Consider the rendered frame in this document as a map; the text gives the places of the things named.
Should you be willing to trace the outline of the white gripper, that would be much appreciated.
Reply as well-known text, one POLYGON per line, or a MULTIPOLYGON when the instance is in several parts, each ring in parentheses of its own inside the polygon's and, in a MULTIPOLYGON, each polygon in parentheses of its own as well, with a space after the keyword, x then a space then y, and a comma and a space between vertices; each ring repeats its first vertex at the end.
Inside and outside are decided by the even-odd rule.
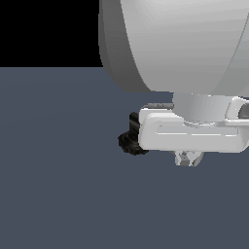
POLYGON ((240 153, 249 146, 249 121, 225 119, 218 125, 187 126, 171 110, 143 108, 138 142, 144 150, 175 151, 177 166, 196 167, 204 152, 240 153), (189 159, 183 151, 193 152, 189 159))

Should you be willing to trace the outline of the black faucet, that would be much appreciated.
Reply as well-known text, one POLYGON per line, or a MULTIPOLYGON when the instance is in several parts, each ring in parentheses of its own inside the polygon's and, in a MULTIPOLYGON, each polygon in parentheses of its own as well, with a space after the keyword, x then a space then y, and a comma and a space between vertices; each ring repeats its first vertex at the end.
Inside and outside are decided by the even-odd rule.
POLYGON ((119 146, 125 153, 129 153, 133 156, 145 155, 148 150, 143 150, 138 143, 138 134, 140 123, 138 120, 139 116, 137 113, 132 112, 129 114, 129 131, 121 134, 118 137, 119 146))

